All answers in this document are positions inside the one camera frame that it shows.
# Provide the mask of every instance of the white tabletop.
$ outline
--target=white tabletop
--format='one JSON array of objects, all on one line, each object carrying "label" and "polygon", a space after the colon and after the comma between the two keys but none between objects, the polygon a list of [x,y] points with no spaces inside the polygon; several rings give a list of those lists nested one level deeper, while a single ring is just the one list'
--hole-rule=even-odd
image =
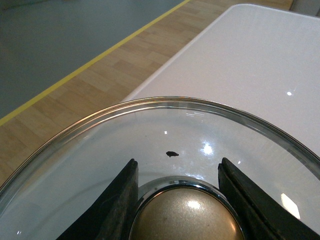
[{"label": "white tabletop", "polygon": [[229,8],[124,101],[185,96],[260,117],[320,156],[320,18]]}]

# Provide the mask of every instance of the glass lid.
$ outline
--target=glass lid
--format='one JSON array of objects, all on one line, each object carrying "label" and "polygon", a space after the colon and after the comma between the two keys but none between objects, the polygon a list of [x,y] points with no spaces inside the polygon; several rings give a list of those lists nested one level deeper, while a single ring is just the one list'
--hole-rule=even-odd
[{"label": "glass lid", "polygon": [[188,97],[152,97],[92,114],[49,140],[0,189],[0,239],[55,240],[130,159],[139,186],[188,176],[218,187],[228,158],[320,234],[320,159],[249,113]]}]

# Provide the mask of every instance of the yellow line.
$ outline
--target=yellow line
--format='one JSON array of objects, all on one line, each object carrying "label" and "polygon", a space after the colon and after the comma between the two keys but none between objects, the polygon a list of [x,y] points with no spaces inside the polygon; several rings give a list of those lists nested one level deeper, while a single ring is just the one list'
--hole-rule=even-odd
[{"label": "yellow line", "polygon": [[107,56],[109,53],[111,53],[115,49],[119,48],[121,45],[123,45],[126,42],[128,42],[130,39],[134,38],[135,36],[137,36],[138,34],[143,32],[144,30],[146,30],[147,28],[149,28],[150,26],[152,26],[156,22],[160,21],[161,19],[163,19],[164,17],[168,16],[169,14],[171,14],[172,12],[174,12],[175,10],[177,10],[178,8],[182,7],[183,5],[185,5],[186,3],[190,2],[190,1],[191,0],[184,0],[183,2],[181,2],[180,4],[175,6],[174,8],[172,8],[169,11],[165,12],[161,16],[157,17],[155,20],[149,22],[147,25],[143,26],[139,30],[137,30],[134,33],[132,33],[131,35],[127,36],[125,39],[123,39],[120,42],[118,42],[117,44],[113,45],[112,47],[110,47],[105,52],[103,52],[100,55],[96,56],[94,59],[92,59],[91,61],[87,62],[85,65],[79,67],[77,70],[73,71],[72,73],[70,73],[69,75],[67,75],[66,77],[64,77],[63,79],[61,79],[57,83],[55,83],[54,85],[50,86],[49,88],[47,88],[43,92],[39,93],[37,96],[35,96],[31,100],[27,101],[26,103],[24,103],[23,105],[21,105],[20,107],[15,109],[14,111],[10,112],[8,115],[6,115],[6,116],[4,116],[3,118],[0,119],[0,126],[5,124],[6,122],[8,122],[10,119],[14,118],[19,113],[23,112],[24,110],[26,110],[27,108],[29,108],[33,104],[35,104],[36,102],[38,102],[39,100],[41,100],[42,98],[44,98],[45,96],[47,96],[48,94],[53,92],[54,90],[56,90],[58,87],[62,86],[66,82],[68,82],[70,79],[72,79],[73,77],[75,77],[76,75],[81,73],[82,71],[84,71],[87,68],[89,68],[91,65],[93,65],[94,63],[96,63],[97,61],[102,59],[103,57]]}]

